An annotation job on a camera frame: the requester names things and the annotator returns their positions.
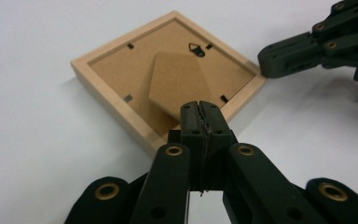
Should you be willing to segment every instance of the white surface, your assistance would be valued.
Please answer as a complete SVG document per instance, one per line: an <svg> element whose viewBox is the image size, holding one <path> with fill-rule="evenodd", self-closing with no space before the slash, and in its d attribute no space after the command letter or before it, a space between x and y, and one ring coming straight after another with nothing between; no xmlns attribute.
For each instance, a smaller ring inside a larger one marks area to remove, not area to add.
<svg viewBox="0 0 358 224"><path fill-rule="evenodd" d="M151 159L89 95L69 62L172 10L252 61L324 20L336 1L0 1L0 223L63 223L92 181L132 181ZM229 125L293 183L358 192L353 69L270 80ZM193 193L190 223L228 223L220 193Z"/></svg>

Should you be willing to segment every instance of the frame backing board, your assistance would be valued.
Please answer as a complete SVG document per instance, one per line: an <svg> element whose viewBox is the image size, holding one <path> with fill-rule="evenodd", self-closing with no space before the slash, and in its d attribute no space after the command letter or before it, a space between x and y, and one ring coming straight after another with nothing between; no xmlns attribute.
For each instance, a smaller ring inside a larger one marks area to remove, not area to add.
<svg viewBox="0 0 358 224"><path fill-rule="evenodd" d="M188 102L222 101L212 97L197 56L162 52L156 56L149 99L176 120L180 120L181 106Z"/></svg>
<svg viewBox="0 0 358 224"><path fill-rule="evenodd" d="M212 91L212 103L230 120L265 78L255 64L176 11L73 60L71 65L79 80L154 155L166 143L168 131L179 128L176 119L148 98L155 58L159 52L191 55L189 43L197 43L205 51L205 57L198 60Z"/></svg>

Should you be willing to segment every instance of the robotic hand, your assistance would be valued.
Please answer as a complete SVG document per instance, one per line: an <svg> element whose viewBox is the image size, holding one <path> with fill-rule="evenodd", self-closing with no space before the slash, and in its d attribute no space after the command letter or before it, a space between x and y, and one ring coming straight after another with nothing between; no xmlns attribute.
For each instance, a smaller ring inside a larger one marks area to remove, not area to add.
<svg viewBox="0 0 358 224"><path fill-rule="evenodd" d="M331 7L326 20L306 32L269 45L258 54L265 77L284 77L319 64L330 69L356 67L358 81L358 0L344 0Z"/></svg>

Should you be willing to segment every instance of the screw hole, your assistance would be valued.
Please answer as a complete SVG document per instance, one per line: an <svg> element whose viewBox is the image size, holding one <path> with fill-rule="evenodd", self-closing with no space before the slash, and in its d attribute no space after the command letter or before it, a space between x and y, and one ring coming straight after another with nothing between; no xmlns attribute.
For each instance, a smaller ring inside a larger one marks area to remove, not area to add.
<svg viewBox="0 0 358 224"><path fill-rule="evenodd" d="M180 147L168 147L165 149L165 153L169 156L179 156L183 150Z"/></svg>
<svg viewBox="0 0 358 224"><path fill-rule="evenodd" d="M102 184L95 190L95 197L98 200L105 201L118 195L119 187L115 183Z"/></svg>
<svg viewBox="0 0 358 224"><path fill-rule="evenodd" d="M243 156L252 156L255 154L255 151L251 147L247 146L238 146L238 152Z"/></svg>
<svg viewBox="0 0 358 224"><path fill-rule="evenodd" d="M345 4L343 4L343 3L338 3L338 4L336 4L335 6L334 6L334 8L336 9L336 10L341 10L342 8L344 8L345 7Z"/></svg>
<svg viewBox="0 0 358 224"><path fill-rule="evenodd" d="M328 42L327 43L327 47L330 49L334 49L337 46L337 44L335 42Z"/></svg>
<svg viewBox="0 0 358 224"><path fill-rule="evenodd" d="M315 25L315 29L318 30L318 31L321 31L323 28L324 28L324 25L321 24L321 23L318 23L318 24Z"/></svg>
<svg viewBox="0 0 358 224"><path fill-rule="evenodd" d="M337 202L345 202L348 200L348 195L344 192L344 190L329 183L322 183L319 186L319 191L323 196Z"/></svg>

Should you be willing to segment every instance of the wooden picture frame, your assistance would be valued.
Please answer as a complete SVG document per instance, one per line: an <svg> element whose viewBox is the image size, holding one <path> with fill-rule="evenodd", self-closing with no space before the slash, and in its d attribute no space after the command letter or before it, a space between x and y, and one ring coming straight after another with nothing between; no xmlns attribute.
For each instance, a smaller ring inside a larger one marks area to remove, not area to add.
<svg viewBox="0 0 358 224"><path fill-rule="evenodd" d="M213 92L222 94L218 105L223 115L232 119L266 79L254 63L177 11L71 61L71 65L84 86L142 148L154 155L166 144L168 130L180 127L145 96L153 55L160 51L191 54L190 42L205 50L205 60L200 59L200 63L212 79Z"/></svg>

